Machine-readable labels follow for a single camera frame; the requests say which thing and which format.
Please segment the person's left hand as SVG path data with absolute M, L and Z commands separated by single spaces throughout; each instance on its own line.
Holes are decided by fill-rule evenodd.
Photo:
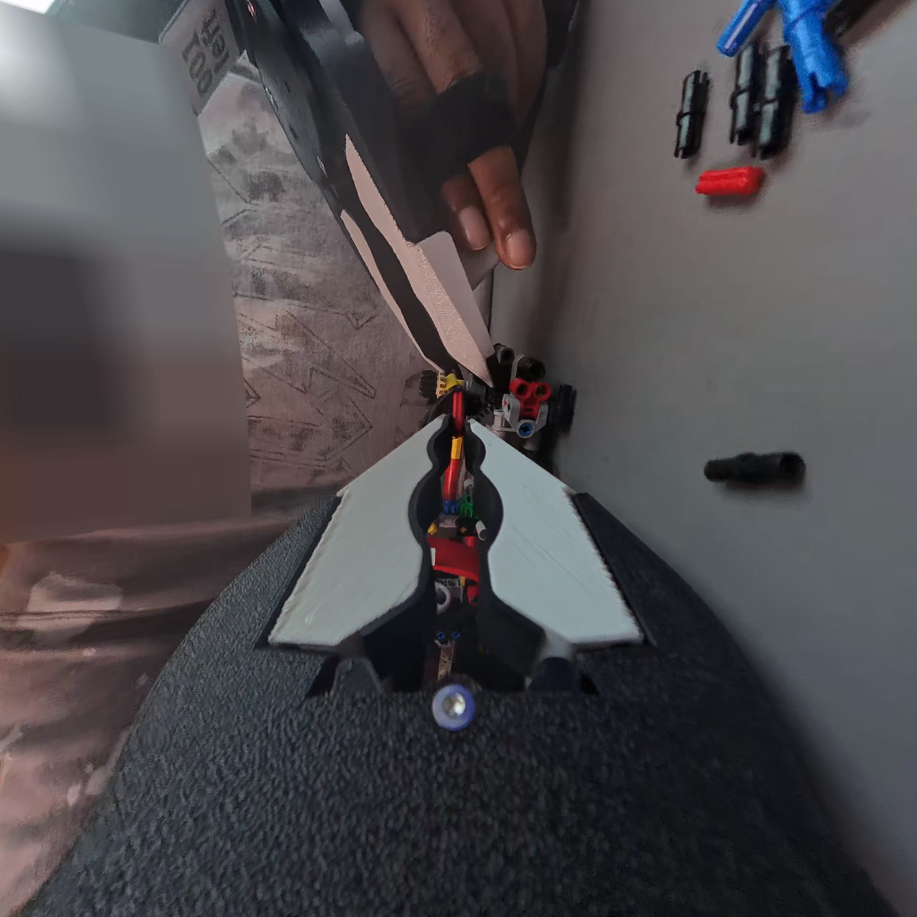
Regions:
M 437 191 L 459 248 L 492 246 L 509 269 L 531 266 L 536 239 L 516 155 L 518 133 L 544 79 L 547 26 L 538 1 L 361 2 L 358 30 L 373 50 L 421 150 L 446 127 L 464 138 Z

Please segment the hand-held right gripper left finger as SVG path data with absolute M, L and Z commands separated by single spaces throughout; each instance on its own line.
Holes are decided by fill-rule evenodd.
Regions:
M 437 613 L 427 531 L 439 514 L 435 418 L 338 493 L 269 645 L 364 657 L 396 678 L 422 657 Z

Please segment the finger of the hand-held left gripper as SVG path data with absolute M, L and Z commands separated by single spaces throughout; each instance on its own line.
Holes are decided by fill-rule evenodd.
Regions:
M 416 296 L 391 246 L 375 229 L 366 235 L 363 230 L 368 225 L 355 220 L 345 209 L 340 211 L 340 224 L 345 228 L 352 246 L 385 303 L 412 343 L 430 366 L 442 371 L 443 342 L 439 332 L 425 306 Z
M 492 386 L 488 358 L 495 350 L 453 237 L 439 231 L 418 243 L 409 241 L 350 137 L 345 139 L 345 152 L 365 213 L 393 250 L 445 349 L 461 367 Z

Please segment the black connector pin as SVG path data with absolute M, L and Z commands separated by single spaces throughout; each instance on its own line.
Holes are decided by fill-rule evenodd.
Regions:
M 806 462 L 796 452 L 745 452 L 704 465 L 705 479 L 733 488 L 796 488 L 805 480 Z

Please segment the partly built toy car model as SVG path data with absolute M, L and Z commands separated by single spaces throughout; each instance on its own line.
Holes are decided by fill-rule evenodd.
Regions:
M 447 419 L 448 455 L 440 476 L 440 514 L 430 524 L 427 544 L 437 601 L 428 675 L 452 678 L 497 693 L 524 691 L 522 680 L 480 643 L 477 611 L 480 598 L 480 551 L 487 532 L 475 506 L 475 486 L 467 447 L 467 423 L 478 421 L 523 456 L 551 473 L 557 439 L 569 431 L 577 392 L 568 384 L 554 385 L 544 363 L 498 344 L 488 361 L 493 385 L 465 371 L 422 371 L 419 395 L 425 423 Z M 451 447 L 451 391 L 465 394 L 463 467 L 458 513 L 443 512 L 442 480 Z

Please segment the pile of small building pieces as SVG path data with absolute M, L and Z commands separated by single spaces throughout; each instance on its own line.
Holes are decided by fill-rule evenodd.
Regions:
M 819 114 L 842 98 L 849 77 L 839 40 L 874 1 L 745 1 L 717 40 L 734 60 L 729 142 L 769 160 L 791 138 L 796 105 Z

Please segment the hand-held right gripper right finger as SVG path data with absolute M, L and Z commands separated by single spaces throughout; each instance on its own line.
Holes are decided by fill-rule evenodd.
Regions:
M 645 641 L 575 494 L 478 421 L 467 423 L 480 551 L 482 646 L 525 690 L 579 690 L 585 652 Z

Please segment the long red beam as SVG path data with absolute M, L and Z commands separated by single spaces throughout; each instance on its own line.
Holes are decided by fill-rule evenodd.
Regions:
M 458 513 L 460 483 L 463 467 L 465 429 L 465 394 L 462 388 L 451 391 L 451 447 L 448 466 L 442 480 L 443 512 Z

